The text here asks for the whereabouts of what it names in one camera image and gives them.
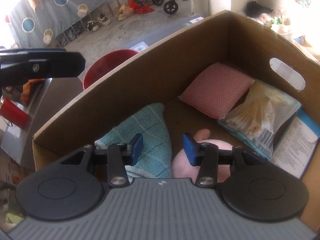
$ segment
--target pink sponge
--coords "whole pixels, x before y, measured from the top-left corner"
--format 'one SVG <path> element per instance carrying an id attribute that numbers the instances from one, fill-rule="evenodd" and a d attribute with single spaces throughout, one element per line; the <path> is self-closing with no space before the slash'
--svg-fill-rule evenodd
<path id="1" fill-rule="evenodd" d="M 180 100 L 215 119 L 222 119 L 253 84 L 254 79 L 222 63 L 202 71 Z"/>

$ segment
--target sneaker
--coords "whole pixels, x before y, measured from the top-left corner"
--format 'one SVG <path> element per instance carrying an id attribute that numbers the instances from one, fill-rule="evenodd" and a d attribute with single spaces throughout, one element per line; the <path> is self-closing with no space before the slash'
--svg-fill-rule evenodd
<path id="1" fill-rule="evenodd" d="M 92 20 L 88 22 L 87 27 L 88 27 L 88 30 L 92 32 L 95 32 L 99 29 L 99 25 L 97 24 L 97 22 Z"/>
<path id="2" fill-rule="evenodd" d="M 99 25 L 109 25 L 111 23 L 108 17 L 105 16 L 104 14 L 100 14 L 100 16 L 97 19 L 97 22 Z"/>
<path id="3" fill-rule="evenodd" d="M 119 21 L 122 21 L 132 14 L 134 14 L 134 10 L 127 6 L 121 6 L 121 8 L 118 10 L 117 14 L 119 15 Z"/>

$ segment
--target product label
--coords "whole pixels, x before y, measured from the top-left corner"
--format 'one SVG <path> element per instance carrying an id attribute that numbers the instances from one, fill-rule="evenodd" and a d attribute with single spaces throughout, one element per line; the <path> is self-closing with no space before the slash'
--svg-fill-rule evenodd
<path id="1" fill-rule="evenodd" d="M 133 49 L 133 50 L 135 50 L 136 52 L 140 52 L 140 51 L 145 50 L 145 49 L 148 48 L 148 47 L 149 47 L 149 46 L 148 46 L 144 41 L 142 41 L 142 42 L 139 42 L 138 44 L 130 47 L 129 49 Z"/>
<path id="2" fill-rule="evenodd" d="M 254 137 L 266 150 L 271 152 L 274 138 L 273 132 L 261 127 L 260 133 Z"/>
<path id="3" fill-rule="evenodd" d="M 317 135 L 299 117 L 295 117 L 270 161 L 300 178 L 312 156 L 317 140 Z"/>
<path id="4" fill-rule="evenodd" d="M 198 21 L 201 21 L 201 20 L 203 20 L 204 18 L 203 17 L 198 17 L 198 18 L 196 18 L 196 19 L 193 19 L 193 20 L 190 20 L 189 22 L 191 22 L 191 23 L 196 23 L 196 22 L 198 22 Z"/>

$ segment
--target box handle hole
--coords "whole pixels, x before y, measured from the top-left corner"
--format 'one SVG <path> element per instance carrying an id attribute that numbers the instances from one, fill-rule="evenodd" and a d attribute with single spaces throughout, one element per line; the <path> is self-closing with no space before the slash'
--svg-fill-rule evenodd
<path id="1" fill-rule="evenodd" d="M 270 59 L 269 63 L 271 69 L 292 85 L 296 90 L 301 91 L 305 88 L 306 81 L 300 73 L 295 71 L 292 67 L 275 57 Z"/>

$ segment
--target sticker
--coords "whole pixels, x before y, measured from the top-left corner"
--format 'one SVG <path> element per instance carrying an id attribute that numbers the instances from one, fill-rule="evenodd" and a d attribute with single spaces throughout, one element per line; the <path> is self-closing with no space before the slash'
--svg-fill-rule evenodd
<path id="1" fill-rule="evenodd" d="M 164 180 L 161 180 L 161 182 L 158 182 L 158 185 L 160 185 L 160 186 L 163 186 L 164 184 L 167 184 L 167 182 Z"/>
<path id="2" fill-rule="evenodd" d="M 139 42 L 138 44 L 132 46 L 132 47 L 129 48 L 129 49 L 133 49 L 133 50 L 135 50 L 136 52 L 140 52 L 140 51 L 145 50 L 145 49 L 148 48 L 148 47 L 149 47 L 149 46 L 148 46 L 144 41 L 142 41 L 142 42 Z"/>
<path id="3" fill-rule="evenodd" d="M 196 18 L 196 19 L 193 19 L 193 20 L 190 20 L 189 22 L 191 22 L 191 23 L 196 23 L 196 22 L 199 22 L 199 21 L 201 21 L 201 20 L 203 20 L 204 18 L 203 17 L 198 17 L 198 18 Z"/>
<path id="4" fill-rule="evenodd" d="M 189 26 L 189 25 L 191 25 L 192 23 L 190 23 L 190 22 L 187 22 L 187 23 L 183 23 L 182 25 L 184 25 L 184 26 Z"/>
<path id="5" fill-rule="evenodd" d="M 248 128 L 248 131 L 252 133 L 253 135 L 257 135 L 261 129 L 261 125 L 259 125 L 257 122 L 253 121 Z"/>

